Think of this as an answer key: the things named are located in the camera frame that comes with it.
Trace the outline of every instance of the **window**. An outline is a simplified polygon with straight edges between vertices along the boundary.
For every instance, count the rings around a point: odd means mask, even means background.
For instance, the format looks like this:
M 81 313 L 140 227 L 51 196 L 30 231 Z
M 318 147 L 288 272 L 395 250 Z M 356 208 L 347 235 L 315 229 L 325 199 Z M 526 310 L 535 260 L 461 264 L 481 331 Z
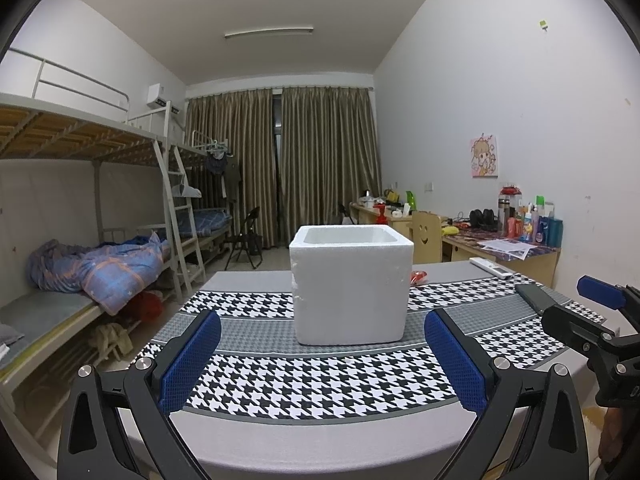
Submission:
M 282 184 L 280 182 L 280 153 L 282 152 L 282 95 L 273 96 L 273 146 L 276 155 L 276 225 L 278 242 L 284 240 L 284 216 L 282 214 Z

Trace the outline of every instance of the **ceiling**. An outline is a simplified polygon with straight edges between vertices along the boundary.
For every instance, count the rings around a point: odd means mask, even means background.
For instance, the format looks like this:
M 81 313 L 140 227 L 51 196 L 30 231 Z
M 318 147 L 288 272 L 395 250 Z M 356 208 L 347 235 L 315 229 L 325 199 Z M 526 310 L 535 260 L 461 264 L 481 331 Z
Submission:
M 187 85 L 311 72 L 372 73 L 425 0 L 82 0 Z M 311 36 L 248 28 L 313 25 Z

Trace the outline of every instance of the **desk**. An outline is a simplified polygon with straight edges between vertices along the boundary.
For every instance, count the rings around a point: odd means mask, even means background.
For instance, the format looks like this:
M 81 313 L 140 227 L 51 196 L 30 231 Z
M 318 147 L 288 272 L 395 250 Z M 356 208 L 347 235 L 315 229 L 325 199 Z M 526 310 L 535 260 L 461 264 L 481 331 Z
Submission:
M 351 202 L 350 209 L 351 217 L 360 225 L 375 224 L 376 219 L 380 216 L 380 212 L 377 209 L 367 209 L 355 202 Z M 405 238 L 409 238 L 409 240 L 414 239 L 411 232 L 412 219 L 410 216 L 393 218 L 389 213 L 385 213 L 385 216 L 389 227 L 398 231 Z
M 531 336 L 537 316 L 514 291 L 516 280 L 501 282 L 468 262 L 414 270 L 426 270 L 428 284 L 412 289 L 404 337 L 380 345 L 299 345 L 288 270 L 217 272 L 194 294 L 141 355 L 156 355 L 199 309 L 220 314 L 218 349 L 188 405 L 171 415 L 212 478 L 433 478 L 475 419 L 456 402 L 426 347 L 424 316 L 434 306 L 518 366 L 563 363 L 584 402 L 595 383 L 587 359 L 538 332 Z M 602 321 L 583 307 L 581 313 Z M 502 336 L 482 335 L 498 325 L 508 325 Z M 120 413 L 134 452 L 148 462 L 130 411 Z M 524 410 L 515 418 L 523 420 Z M 494 465 L 507 459 L 515 438 L 508 432 Z
M 515 256 L 506 256 L 503 253 L 483 249 L 478 242 L 483 240 L 495 240 L 504 238 L 497 233 L 482 231 L 478 229 L 461 230 L 460 234 L 442 237 L 443 253 L 447 252 L 447 245 L 450 246 L 451 261 L 459 262 L 468 260 L 475 256 L 480 256 L 497 262 L 499 265 L 507 267 L 528 276 L 546 286 L 553 286 L 556 266 L 560 256 L 560 249 L 546 246 L 537 246 L 529 251 L 525 260 L 519 260 Z

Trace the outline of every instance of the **white foam box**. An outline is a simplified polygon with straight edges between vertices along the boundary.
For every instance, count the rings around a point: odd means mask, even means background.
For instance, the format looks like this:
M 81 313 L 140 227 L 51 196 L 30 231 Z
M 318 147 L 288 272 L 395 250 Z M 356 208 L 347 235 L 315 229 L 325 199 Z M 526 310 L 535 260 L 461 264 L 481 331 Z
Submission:
M 386 225 L 304 226 L 289 254 L 301 344 L 373 344 L 402 338 L 412 241 Z

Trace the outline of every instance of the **black chair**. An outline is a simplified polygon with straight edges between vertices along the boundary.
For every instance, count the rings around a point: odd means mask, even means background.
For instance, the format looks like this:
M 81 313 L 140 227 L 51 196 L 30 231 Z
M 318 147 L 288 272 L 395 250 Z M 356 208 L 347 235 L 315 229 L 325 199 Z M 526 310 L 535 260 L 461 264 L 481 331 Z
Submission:
M 350 213 L 347 211 L 347 208 L 345 208 L 344 204 L 338 202 L 338 213 L 340 213 L 343 217 L 348 218 L 349 220 L 351 220 L 351 223 L 353 225 L 356 225 L 356 222 L 353 221 L 353 218 L 351 218 Z
M 231 244 L 231 250 L 229 251 L 229 257 L 226 260 L 225 270 L 229 266 L 229 262 L 231 261 L 231 257 L 234 255 L 236 248 L 238 249 L 236 262 L 240 259 L 242 251 L 244 251 L 246 253 L 246 256 L 249 258 L 249 263 L 251 264 L 252 269 L 255 270 L 260 267 L 260 264 L 262 263 L 262 237 L 259 237 L 254 231 L 254 224 L 258 219 L 259 214 L 260 206 L 251 209 L 251 211 L 249 211 L 249 214 L 244 218 L 244 220 L 242 220 L 242 223 L 240 224 L 240 232 L 237 235 L 232 235 L 225 238 L 224 243 Z M 257 265 L 254 265 L 254 261 L 251 259 L 251 252 L 254 249 L 260 256 L 260 261 Z

